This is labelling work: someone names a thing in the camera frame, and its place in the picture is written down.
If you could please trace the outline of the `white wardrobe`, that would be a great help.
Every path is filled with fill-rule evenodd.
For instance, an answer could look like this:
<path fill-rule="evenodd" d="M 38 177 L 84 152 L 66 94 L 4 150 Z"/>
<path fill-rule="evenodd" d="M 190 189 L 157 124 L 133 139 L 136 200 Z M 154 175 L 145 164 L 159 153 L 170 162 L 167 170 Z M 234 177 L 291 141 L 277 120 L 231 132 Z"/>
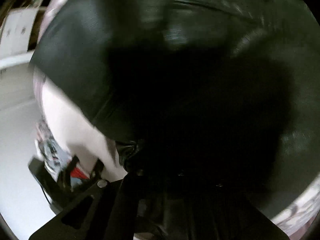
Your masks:
<path fill-rule="evenodd" d="M 1 26 L 1 59 L 28 51 L 36 16 L 46 7 L 25 7 L 11 10 Z"/>

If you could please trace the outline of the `purple white floral blanket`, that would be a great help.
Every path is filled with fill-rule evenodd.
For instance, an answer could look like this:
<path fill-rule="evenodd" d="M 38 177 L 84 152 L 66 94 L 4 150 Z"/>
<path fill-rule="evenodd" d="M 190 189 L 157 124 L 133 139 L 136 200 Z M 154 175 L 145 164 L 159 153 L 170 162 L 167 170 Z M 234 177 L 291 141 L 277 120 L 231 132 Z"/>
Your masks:
<path fill-rule="evenodd" d="M 40 37 L 68 0 L 52 0 L 40 26 Z M 87 171 L 92 171 L 95 161 L 103 163 L 103 178 L 109 182 L 124 179 L 127 174 L 138 176 L 134 194 L 138 197 L 137 215 L 134 223 L 134 238 L 167 239 L 164 228 L 165 198 L 159 181 L 161 179 L 195 179 L 186 173 L 161 173 L 155 170 L 134 169 L 127 165 L 123 156 L 132 157 L 139 151 L 135 145 L 117 142 L 106 137 L 84 116 L 81 109 L 57 87 L 43 72 L 35 67 L 35 93 L 41 104 L 46 123 L 54 139 L 71 155 L 76 156 Z M 244 198 L 236 194 L 233 197 Z M 272 218 L 288 239 L 319 239 L 319 174 L 308 187 L 285 209 Z"/>

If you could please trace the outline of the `red patterned gift box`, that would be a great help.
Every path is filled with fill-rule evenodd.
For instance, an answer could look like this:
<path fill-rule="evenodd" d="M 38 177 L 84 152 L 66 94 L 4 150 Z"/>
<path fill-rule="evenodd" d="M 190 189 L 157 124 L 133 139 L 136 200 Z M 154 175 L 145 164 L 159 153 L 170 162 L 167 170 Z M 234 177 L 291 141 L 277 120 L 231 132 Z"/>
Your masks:
<path fill-rule="evenodd" d="M 71 170 L 71 177 L 81 180 L 89 180 L 91 176 L 82 168 L 81 165 L 77 164 L 76 167 Z"/>

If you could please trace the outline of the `black leather jacket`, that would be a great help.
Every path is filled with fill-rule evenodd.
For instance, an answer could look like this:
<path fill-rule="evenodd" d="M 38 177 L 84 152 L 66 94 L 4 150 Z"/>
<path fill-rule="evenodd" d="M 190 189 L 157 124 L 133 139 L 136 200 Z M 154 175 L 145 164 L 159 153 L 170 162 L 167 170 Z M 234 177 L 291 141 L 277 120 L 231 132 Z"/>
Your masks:
<path fill-rule="evenodd" d="M 68 0 L 32 63 L 134 169 L 272 218 L 319 174 L 319 24 L 301 0 Z"/>

